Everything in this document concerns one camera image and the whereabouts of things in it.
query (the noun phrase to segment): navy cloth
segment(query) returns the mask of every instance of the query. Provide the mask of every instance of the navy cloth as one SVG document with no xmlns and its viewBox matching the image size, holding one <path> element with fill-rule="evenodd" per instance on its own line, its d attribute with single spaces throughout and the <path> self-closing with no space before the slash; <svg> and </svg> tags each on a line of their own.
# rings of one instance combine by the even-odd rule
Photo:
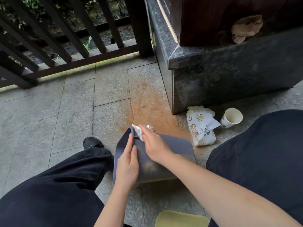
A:
<svg viewBox="0 0 303 227">
<path fill-rule="evenodd" d="M 109 150 L 90 148 L 26 180 L 0 199 L 0 226 L 93 227 L 104 207 L 94 191 L 112 164 Z"/>
<path fill-rule="evenodd" d="M 273 202 L 303 225 L 303 111 L 261 116 L 215 148 L 206 169 Z M 209 227 L 215 226 L 212 219 Z"/>
</svg>

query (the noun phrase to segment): white paper cup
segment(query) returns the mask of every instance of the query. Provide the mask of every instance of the white paper cup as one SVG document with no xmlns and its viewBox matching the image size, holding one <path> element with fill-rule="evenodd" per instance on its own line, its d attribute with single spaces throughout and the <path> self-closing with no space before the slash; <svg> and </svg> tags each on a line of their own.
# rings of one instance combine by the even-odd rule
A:
<svg viewBox="0 0 303 227">
<path fill-rule="evenodd" d="M 233 107 L 227 109 L 220 121 L 221 127 L 230 128 L 235 124 L 238 124 L 242 121 L 243 115 L 242 113 Z"/>
</svg>

